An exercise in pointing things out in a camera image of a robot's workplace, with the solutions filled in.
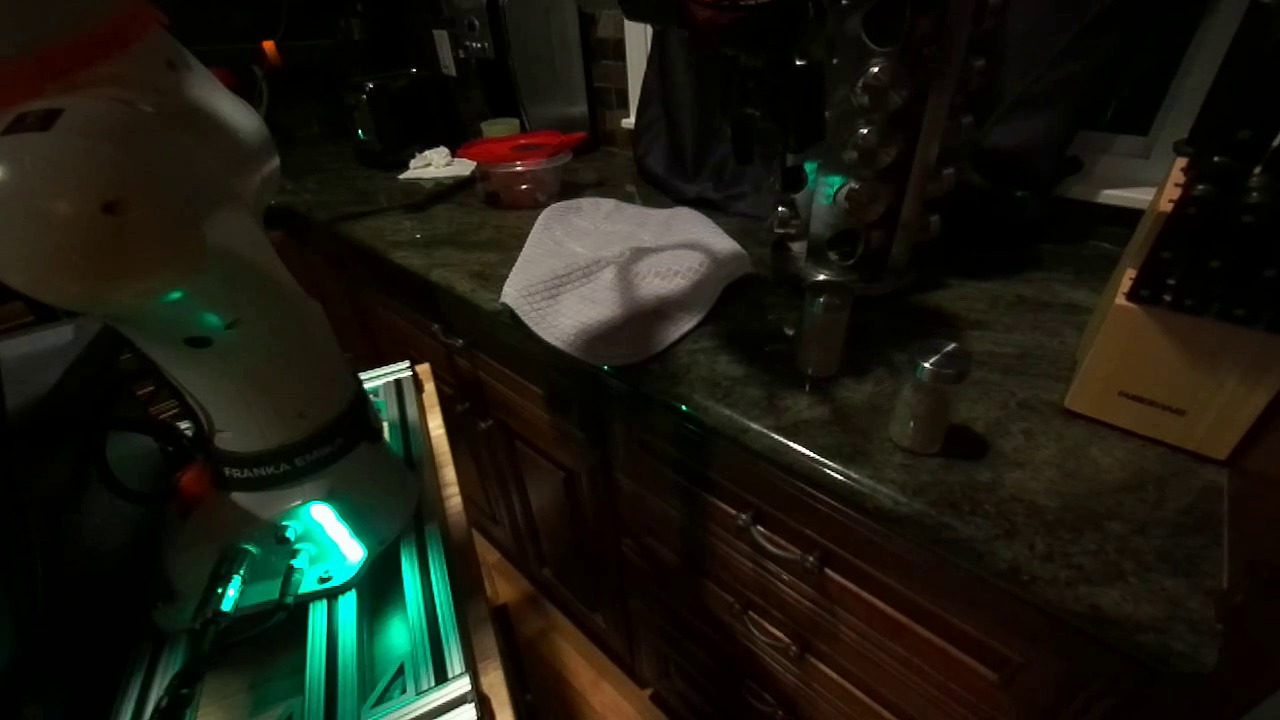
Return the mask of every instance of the kitchen counter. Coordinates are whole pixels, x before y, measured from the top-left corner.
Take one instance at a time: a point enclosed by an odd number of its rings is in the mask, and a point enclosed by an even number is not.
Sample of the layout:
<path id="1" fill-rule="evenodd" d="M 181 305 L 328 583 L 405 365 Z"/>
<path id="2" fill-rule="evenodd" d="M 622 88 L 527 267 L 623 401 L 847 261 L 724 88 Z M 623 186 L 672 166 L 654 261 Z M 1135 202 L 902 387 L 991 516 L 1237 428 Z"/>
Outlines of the kitchen counter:
<path id="1" fill-rule="evenodd" d="M 282 202 L 331 219 L 342 236 L 519 333 L 501 307 L 537 211 L 484 209 L 471 186 L 400 186 L 346 151 L 284 162 Z M 577 191 L 660 202 L 623 151 L 577 162 Z M 719 219 L 767 271 L 767 232 Z M 586 367 L 642 387 L 719 435 L 837 490 L 1018 596 L 1106 635 L 1158 668 L 1203 670 L 1219 646 L 1228 472 L 1115 428 L 1067 417 L 1059 396 L 1082 333 L 1130 232 L 1058 232 L 1018 277 L 950 281 L 902 301 L 863 301 L 837 385 L 807 387 L 759 277 L 642 367 Z M 982 459 L 904 456 L 886 423 L 904 365 L 963 339 L 972 374 L 958 421 L 990 438 Z"/>

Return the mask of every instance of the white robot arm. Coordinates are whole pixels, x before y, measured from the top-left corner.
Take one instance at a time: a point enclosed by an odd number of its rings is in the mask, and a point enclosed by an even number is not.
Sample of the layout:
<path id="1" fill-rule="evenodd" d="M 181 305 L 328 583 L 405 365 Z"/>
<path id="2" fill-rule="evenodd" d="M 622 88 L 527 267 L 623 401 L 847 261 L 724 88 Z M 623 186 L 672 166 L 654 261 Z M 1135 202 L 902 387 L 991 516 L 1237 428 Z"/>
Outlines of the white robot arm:
<path id="1" fill-rule="evenodd" d="M 355 372 L 255 222 L 255 191 L 276 172 L 261 115 L 150 8 L 124 3 L 102 27 L 0 49 L 0 79 L 27 88 L 0 92 L 0 283 L 102 317 L 154 355 L 205 410 L 218 472 L 246 511 L 272 523 L 324 498 L 359 552 L 392 545 L 417 478 L 365 435 Z M 183 561 L 181 583 L 200 583 L 236 538 L 219 523 L 193 527 L 205 552 Z"/>

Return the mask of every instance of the drawer handle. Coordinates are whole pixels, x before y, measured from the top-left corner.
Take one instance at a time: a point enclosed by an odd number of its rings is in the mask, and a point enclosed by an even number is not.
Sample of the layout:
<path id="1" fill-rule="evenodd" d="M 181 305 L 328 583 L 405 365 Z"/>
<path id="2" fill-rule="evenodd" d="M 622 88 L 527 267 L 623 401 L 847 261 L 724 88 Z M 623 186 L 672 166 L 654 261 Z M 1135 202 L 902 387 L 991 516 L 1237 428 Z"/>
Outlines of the drawer handle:
<path id="1" fill-rule="evenodd" d="M 759 646 L 767 646 L 771 657 L 785 657 L 789 665 L 802 665 L 802 642 L 789 635 L 789 631 L 780 631 L 780 627 L 771 627 L 764 615 L 755 615 L 755 611 L 749 611 L 745 608 L 745 627 L 753 631 L 753 638 L 759 642 Z"/>
<path id="2" fill-rule="evenodd" d="M 755 714 L 789 720 L 789 709 L 755 683 L 745 689 L 745 698 L 753 702 Z"/>
<path id="3" fill-rule="evenodd" d="M 796 545 L 771 535 L 764 523 L 749 520 L 745 527 L 749 527 L 749 538 L 753 538 L 755 552 L 764 552 L 764 556 L 771 556 L 780 564 L 796 564 L 802 571 L 818 571 L 820 567 L 818 552 L 802 552 Z"/>
<path id="4" fill-rule="evenodd" d="M 469 339 L 452 337 L 446 323 L 433 323 L 429 333 L 433 333 L 446 346 L 452 346 L 452 352 L 466 352 L 466 346 L 469 346 Z"/>

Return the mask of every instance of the knife block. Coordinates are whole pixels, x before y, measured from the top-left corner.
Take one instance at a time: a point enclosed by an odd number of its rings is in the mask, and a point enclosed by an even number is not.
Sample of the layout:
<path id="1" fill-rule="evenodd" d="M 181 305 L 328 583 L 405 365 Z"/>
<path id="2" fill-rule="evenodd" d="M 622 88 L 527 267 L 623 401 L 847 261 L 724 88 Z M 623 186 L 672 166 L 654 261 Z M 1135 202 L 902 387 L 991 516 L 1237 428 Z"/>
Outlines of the knife block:
<path id="1" fill-rule="evenodd" d="M 1228 459 L 1280 391 L 1280 337 L 1130 301 L 1183 186 L 1183 161 L 1130 238 L 1087 321 L 1066 403 L 1082 417 Z"/>

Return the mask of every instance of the white cloth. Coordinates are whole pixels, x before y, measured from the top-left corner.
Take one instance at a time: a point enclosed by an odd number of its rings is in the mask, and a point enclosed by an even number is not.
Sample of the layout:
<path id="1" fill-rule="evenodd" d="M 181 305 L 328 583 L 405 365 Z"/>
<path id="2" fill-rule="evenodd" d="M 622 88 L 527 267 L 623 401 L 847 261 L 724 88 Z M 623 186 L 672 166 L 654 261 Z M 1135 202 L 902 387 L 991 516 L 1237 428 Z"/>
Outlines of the white cloth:
<path id="1" fill-rule="evenodd" d="M 577 358 L 635 365 L 749 271 L 749 252 L 694 209 L 586 195 L 537 214 L 501 301 Z"/>
<path id="2" fill-rule="evenodd" d="M 450 147 L 425 147 L 407 161 L 400 180 L 466 180 L 476 172 L 476 161 L 452 155 Z"/>

